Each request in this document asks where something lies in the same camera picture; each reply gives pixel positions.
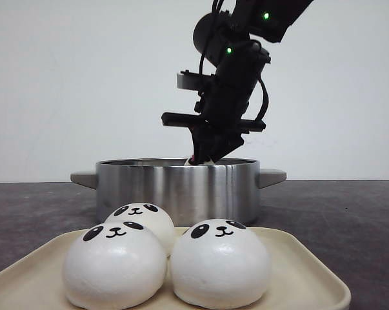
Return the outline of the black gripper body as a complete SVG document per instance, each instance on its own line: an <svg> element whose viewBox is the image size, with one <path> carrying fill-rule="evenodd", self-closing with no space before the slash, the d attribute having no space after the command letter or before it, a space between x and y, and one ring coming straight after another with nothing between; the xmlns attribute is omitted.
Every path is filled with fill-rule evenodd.
<svg viewBox="0 0 389 310"><path fill-rule="evenodd" d="M266 124L262 113L255 119L242 119L250 96L261 78L270 56L260 42L248 40L226 46L216 67L214 79L196 91L200 100L195 104L196 115L165 112L164 126L194 127L210 125L221 131L241 133L261 132Z"/></svg>

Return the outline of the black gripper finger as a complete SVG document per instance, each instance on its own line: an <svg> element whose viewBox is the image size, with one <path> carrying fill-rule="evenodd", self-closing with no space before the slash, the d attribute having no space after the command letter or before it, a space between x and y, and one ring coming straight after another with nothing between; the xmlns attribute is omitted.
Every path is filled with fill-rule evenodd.
<svg viewBox="0 0 389 310"><path fill-rule="evenodd" d="M209 125L199 125L190 128L196 163L211 160L210 150L214 140L214 131Z"/></svg>
<svg viewBox="0 0 389 310"><path fill-rule="evenodd" d="M210 150L210 159L216 163L235 149L244 144L244 139L240 132L215 134Z"/></svg>

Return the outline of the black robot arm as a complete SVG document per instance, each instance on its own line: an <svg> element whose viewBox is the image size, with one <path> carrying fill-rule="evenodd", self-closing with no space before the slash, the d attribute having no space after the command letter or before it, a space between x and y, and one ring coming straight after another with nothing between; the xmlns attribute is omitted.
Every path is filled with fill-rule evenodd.
<svg viewBox="0 0 389 310"><path fill-rule="evenodd" d="M310 3L236 1L230 12L214 1L211 12L197 22L193 42L201 55L199 71L177 75L178 88L199 96L195 114L161 116L163 125L191 132L194 151L187 165L213 165L243 145L243 134L265 129L269 98L261 74L271 58L254 37L281 42Z"/></svg>

